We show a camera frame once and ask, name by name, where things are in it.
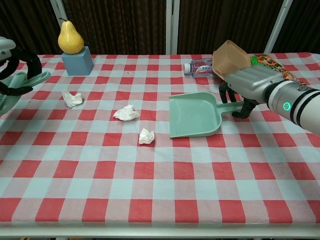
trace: plastic water bottle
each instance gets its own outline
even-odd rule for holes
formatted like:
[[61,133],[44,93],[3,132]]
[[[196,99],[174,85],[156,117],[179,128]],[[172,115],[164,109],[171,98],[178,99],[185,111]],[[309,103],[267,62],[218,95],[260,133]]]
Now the plastic water bottle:
[[213,77],[215,73],[212,70],[212,58],[193,59],[191,63],[183,65],[183,72],[194,78]]

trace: blue block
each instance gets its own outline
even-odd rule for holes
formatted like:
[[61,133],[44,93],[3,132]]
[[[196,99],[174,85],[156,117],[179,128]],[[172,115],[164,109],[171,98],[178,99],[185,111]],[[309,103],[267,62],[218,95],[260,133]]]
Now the blue block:
[[77,54],[62,54],[66,72],[69,76],[89,75],[94,65],[88,46],[84,46],[82,51]]

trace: green indicator light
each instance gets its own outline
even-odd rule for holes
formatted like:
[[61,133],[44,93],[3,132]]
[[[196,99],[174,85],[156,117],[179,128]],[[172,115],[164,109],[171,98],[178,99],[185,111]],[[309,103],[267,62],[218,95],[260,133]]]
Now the green indicator light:
[[284,104],[283,104],[283,109],[285,111],[289,111],[291,109],[291,104],[290,102],[286,101]]

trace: dustpan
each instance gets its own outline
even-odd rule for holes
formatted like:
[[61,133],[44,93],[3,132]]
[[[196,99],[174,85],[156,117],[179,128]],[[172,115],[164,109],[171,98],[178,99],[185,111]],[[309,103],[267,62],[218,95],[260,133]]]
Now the dustpan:
[[[37,76],[27,79],[26,73],[19,72],[14,76],[7,77],[6,79],[2,80],[2,82],[6,84],[9,88],[15,89],[25,86],[34,87],[47,80],[50,76],[50,72],[45,71],[43,73],[38,74]],[[8,96],[0,94],[0,116],[12,109],[20,98],[21,96]]]
[[243,101],[218,104],[211,92],[170,96],[170,138],[213,135],[222,124],[222,114],[237,111],[243,104]]

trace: cardboard box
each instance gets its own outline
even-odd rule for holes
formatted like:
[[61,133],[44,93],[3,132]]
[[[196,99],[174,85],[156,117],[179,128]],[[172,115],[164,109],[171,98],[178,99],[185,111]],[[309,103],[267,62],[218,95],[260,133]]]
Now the cardboard box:
[[213,52],[212,62],[214,73],[222,80],[228,74],[251,66],[250,57],[247,53],[230,40],[225,41]]

